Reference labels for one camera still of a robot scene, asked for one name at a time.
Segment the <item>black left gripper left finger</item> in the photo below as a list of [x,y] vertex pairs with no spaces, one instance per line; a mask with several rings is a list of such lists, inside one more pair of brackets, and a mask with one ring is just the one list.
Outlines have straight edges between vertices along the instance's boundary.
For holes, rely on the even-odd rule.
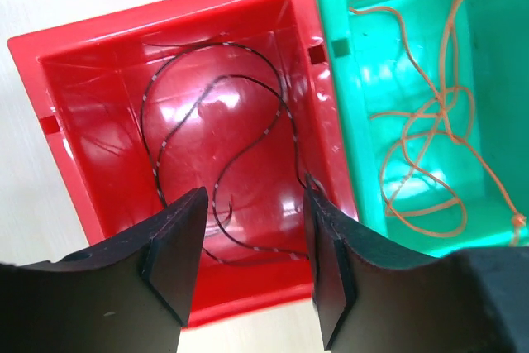
[[191,313],[207,205],[207,191],[195,188],[57,262],[2,265],[2,351],[176,351]]

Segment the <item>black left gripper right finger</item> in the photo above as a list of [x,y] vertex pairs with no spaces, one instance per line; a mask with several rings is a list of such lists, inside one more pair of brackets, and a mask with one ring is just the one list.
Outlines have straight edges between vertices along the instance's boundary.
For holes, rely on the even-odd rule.
[[527,351],[526,247],[424,255],[347,216],[312,176],[303,211],[326,351]]

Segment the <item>red plastic bin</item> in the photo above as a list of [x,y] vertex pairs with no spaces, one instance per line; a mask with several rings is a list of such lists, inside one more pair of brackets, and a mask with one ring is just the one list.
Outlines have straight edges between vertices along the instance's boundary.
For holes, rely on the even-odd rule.
[[190,325],[311,295],[305,177],[355,213],[316,0],[164,0],[7,47],[90,244],[204,187]]

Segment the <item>green plastic bin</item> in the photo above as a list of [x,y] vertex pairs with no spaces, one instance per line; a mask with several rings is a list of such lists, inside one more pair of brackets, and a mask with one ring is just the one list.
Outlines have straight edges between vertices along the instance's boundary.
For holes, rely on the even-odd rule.
[[359,221],[432,256],[528,242],[528,0],[318,0]]

